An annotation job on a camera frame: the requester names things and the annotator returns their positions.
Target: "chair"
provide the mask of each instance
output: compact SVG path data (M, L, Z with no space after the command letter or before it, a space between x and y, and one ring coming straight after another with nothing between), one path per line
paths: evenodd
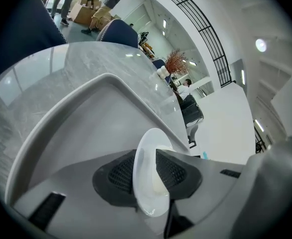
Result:
M27 56L66 43L42 0L20 0L0 35L0 74Z
M157 60L154 60L152 61L152 63L154 64L154 66L159 69L161 68L162 66L165 66L166 63L162 60L162 59L157 59ZM171 78L171 75L167 76L165 78L165 80L169 83L170 82L170 78Z
M138 48L138 34L121 19L113 19L97 36L96 41L113 42Z
M204 119L203 113L199 106L197 105L194 97L192 95L189 95L189 99L191 99L190 102L187 102L187 105L180 105L181 108L181 113L185 121L185 125L194 122L197 120L197 122L201 121Z
M189 139L189 144L194 143L194 145L190 146L190 149L193 147L196 147L196 141L195 141L195 133L198 129L198 125L194 124L193 126L190 126L187 128L187 135Z

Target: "gray floor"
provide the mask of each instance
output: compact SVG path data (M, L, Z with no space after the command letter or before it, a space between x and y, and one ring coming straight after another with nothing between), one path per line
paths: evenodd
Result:
M65 36L66 40L71 42L87 42L96 41L98 33L92 32L91 35L81 33L82 29L86 29L87 26L83 26L68 20L69 26L64 26L60 23L61 15L56 14L54 17L54 22L57 27L61 30L62 34Z

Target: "ceiling light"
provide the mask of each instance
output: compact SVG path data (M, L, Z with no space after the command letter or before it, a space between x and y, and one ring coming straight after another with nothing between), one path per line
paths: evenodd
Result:
M10 83L11 83L11 80L12 80L12 78L11 78L10 76L8 76L8 77L5 79L4 83L5 83L5 84L10 84Z
M264 52L266 51L266 43L264 40L262 39L257 39L256 42L255 42L255 45L256 45L256 48L261 51L261 52Z
M262 128L261 124L257 121L257 119L255 120L255 123L259 126L259 128L261 129L261 131L264 132L264 129Z
M243 85L245 85L245 76L244 76L244 71L242 70L242 71L241 71L241 73L242 73L242 83L243 83Z

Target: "marble table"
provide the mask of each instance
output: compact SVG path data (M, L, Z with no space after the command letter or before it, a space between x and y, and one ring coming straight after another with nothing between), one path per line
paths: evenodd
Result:
M0 75L1 199L14 159L37 123L66 95L103 73L121 78L188 145L176 96L140 50L105 42L46 49Z

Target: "chair back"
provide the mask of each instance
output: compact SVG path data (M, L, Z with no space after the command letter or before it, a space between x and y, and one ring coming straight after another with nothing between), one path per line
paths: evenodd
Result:
M138 34L121 19L113 19L99 33L96 41L113 42L138 48Z
M154 66L155 66L157 69L159 69L159 68L161 68L162 66L165 66L165 65L166 65L166 63L165 63L162 59L154 60L154 61L152 61L152 63L154 64ZM167 76L167 77L165 78L166 82L169 83L169 82L170 82L170 78L171 78L171 75Z
M0 35L0 74L27 56L66 43L42 0L20 0Z

